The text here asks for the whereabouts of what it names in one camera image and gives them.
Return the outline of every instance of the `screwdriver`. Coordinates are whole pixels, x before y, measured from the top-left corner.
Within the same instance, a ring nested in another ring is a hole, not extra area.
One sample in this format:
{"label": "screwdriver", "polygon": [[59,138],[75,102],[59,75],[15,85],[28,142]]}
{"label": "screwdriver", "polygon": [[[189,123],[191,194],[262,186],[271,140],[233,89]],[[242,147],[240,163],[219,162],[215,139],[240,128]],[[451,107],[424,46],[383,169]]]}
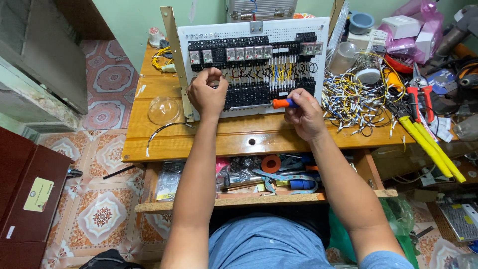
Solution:
{"label": "screwdriver", "polygon": [[292,100],[292,98],[287,98],[287,99],[274,99],[268,104],[231,107],[230,110],[244,109],[244,108],[254,108],[254,107],[273,107],[274,109],[278,109],[278,108],[281,108],[281,107],[299,108],[299,105],[297,105]]}

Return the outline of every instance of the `tape roll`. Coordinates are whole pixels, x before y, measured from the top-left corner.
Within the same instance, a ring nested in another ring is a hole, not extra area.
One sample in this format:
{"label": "tape roll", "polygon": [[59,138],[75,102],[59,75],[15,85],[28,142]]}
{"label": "tape roll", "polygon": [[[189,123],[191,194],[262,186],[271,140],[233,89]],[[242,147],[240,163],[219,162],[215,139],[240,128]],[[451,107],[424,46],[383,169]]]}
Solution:
{"label": "tape roll", "polygon": [[267,173],[275,173],[279,171],[281,167],[281,159],[276,155],[268,155],[262,160],[261,168],[262,171]]}

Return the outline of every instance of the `green wall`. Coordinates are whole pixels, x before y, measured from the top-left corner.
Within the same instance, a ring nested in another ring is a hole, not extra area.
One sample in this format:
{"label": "green wall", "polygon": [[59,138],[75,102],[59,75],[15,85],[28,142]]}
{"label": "green wall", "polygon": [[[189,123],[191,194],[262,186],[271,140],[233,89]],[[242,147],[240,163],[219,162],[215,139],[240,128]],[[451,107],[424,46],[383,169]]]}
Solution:
{"label": "green wall", "polygon": [[25,124],[10,118],[9,116],[0,112],[0,126],[16,133],[17,135],[21,135]]}
{"label": "green wall", "polygon": [[[358,10],[374,16],[378,25],[408,0],[349,0],[350,10]],[[172,6],[177,26],[203,25],[226,22],[226,0],[197,0],[196,14],[192,23],[189,13],[193,0],[93,0],[119,44],[134,67],[141,69],[148,40],[148,29],[156,26],[165,33],[161,6]],[[333,0],[297,0],[296,12],[310,13],[316,17],[330,15]],[[442,0],[438,9],[452,21],[453,15],[463,6],[475,0]]]}

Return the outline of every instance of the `pegboard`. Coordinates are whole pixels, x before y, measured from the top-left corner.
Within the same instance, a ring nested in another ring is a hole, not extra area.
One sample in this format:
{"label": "pegboard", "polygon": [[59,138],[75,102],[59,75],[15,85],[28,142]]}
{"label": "pegboard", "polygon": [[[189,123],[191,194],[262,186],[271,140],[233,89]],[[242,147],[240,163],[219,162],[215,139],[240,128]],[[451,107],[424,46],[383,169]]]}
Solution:
{"label": "pegboard", "polygon": [[[323,48],[327,47],[329,17],[280,20],[280,21],[264,21],[262,23],[261,33],[251,33],[250,22],[236,22],[227,24],[197,25],[178,27],[178,37],[181,45],[181,54],[183,56],[183,64],[186,70],[186,78],[188,84],[191,83],[193,77],[197,76],[196,72],[191,69],[189,61],[189,42],[201,40],[214,40],[220,38],[241,38],[253,37],[259,35],[267,35],[271,43],[294,41],[295,35],[298,33],[315,32],[317,42],[323,43]],[[326,61],[326,52],[316,55],[310,62],[316,63],[317,72],[311,74],[316,81],[315,98],[322,98],[322,84],[324,82],[324,69]],[[273,109],[272,107],[256,107],[240,110],[226,110],[220,115],[221,118],[236,117],[254,114],[267,114],[283,112],[284,109]],[[199,120],[199,113],[193,108],[194,119]]]}

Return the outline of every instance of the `hand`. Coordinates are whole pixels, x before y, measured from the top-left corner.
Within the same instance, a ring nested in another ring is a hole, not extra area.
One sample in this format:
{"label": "hand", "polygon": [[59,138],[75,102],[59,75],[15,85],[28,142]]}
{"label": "hand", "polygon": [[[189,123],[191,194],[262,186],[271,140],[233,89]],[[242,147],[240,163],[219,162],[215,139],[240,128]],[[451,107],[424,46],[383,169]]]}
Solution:
{"label": "hand", "polygon": [[[217,89],[213,81],[219,80]],[[219,114],[224,109],[226,92],[229,83],[217,68],[206,68],[187,86],[187,96],[199,112],[201,120],[219,119]]]}
{"label": "hand", "polygon": [[284,119],[294,124],[295,131],[305,141],[312,142],[327,133],[326,123],[319,102],[302,88],[295,89],[287,96],[300,108],[286,108]]}

